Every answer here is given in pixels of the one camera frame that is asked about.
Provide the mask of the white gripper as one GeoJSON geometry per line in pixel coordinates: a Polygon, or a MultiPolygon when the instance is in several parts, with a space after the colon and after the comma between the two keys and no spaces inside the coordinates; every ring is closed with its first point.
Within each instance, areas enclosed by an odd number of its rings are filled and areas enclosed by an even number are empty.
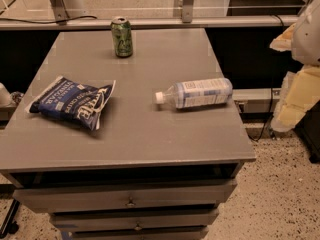
{"type": "Polygon", "coordinates": [[[271,120],[274,131],[287,132],[320,100],[320,0],[313,0],[270,48],[291,50],[293,59],[305,64],[297,73],[287,72],[271,120]]]}

